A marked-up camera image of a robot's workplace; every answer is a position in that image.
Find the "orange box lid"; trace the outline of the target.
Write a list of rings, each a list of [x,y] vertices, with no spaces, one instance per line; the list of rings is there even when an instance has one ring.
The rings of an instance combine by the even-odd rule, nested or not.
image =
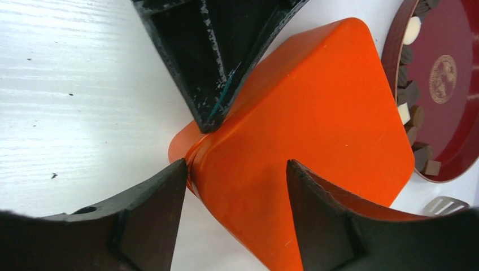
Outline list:
[[[386,207],[414,168],[372,35],[357,18],[288,38],[191,154],[197,197],[270,270],[302,269],[289,160]]]

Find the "round red tray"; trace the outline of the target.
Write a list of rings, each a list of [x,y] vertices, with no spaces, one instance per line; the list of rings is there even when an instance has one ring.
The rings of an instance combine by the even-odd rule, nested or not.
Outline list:
[[[411,17],[421,31],[402,44]],[[478,159],[478,2],[403,1],[386,36],[381,63],[393,97],[408,103],[415,171],[450,182]],[[442,163],[437,176],[422,174],[427,160]]]

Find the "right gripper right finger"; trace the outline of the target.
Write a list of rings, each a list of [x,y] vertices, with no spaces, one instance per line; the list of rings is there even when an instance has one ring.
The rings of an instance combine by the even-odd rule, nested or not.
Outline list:
[[[414,215],[361,198],[296,160],[286,174],[304,270],[478,269],[478,208]]]

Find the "metal tongs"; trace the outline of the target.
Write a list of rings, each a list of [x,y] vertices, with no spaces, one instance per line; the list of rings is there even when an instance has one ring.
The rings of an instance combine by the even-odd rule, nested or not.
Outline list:
[[[469,208],[469,204],[462,200],[438,196],[426,204],[420,214],[428,217],[445,216],[467,208]]]

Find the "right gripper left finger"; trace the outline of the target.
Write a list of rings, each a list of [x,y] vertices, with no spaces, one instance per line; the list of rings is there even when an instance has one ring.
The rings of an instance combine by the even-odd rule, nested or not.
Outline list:
[[[184,159],[73,214],[1,212],[2,270],[170,270],[184,202]]]

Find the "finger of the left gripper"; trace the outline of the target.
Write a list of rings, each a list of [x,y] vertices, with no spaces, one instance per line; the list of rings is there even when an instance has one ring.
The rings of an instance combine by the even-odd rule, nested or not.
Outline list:
[[[134,1],[199,130],[222,125],[241,87],[304,6],[285,0]]]

